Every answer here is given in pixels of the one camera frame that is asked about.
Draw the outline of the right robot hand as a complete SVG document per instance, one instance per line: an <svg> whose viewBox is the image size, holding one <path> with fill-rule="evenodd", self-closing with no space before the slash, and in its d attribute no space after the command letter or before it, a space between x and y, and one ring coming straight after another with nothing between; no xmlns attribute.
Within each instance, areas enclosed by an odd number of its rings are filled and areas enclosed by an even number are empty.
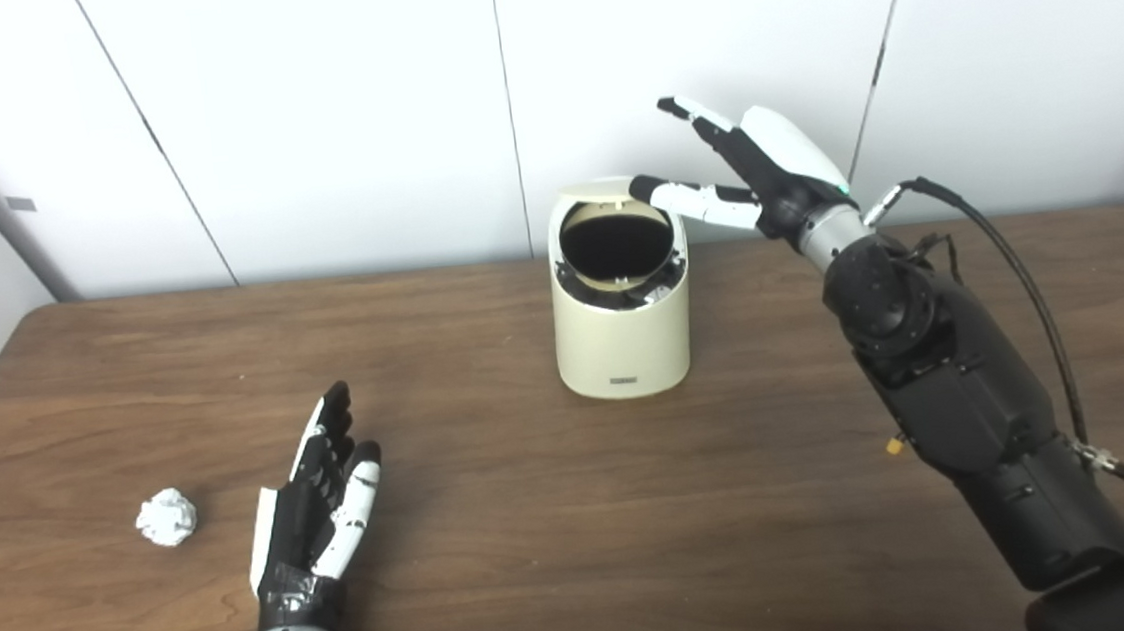
<svg viewBox="0 0 1124 631"><path fill-rule="evenodd" d="M860 210L843 171L785 115L758 106L732 123L683 96L660 98L658 108L688 121L738 175L741 186L637 174L629 180L632 200L706 225L756 229L794 246L806 232L821 227L830 211Z"/></svg>

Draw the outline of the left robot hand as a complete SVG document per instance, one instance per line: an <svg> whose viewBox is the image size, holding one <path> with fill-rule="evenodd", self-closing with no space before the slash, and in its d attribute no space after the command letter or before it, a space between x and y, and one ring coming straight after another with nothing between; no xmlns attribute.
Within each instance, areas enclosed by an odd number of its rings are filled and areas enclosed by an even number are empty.
<svg viewBox="0 0 1124 631"><path fill-rule="evenodd" d="M353 440L350 402L348 384L330 385L302 430L285 483L259 492L248 575L257 631L339 625L343 578L365 538L382 475L381 447Z"/></svg>

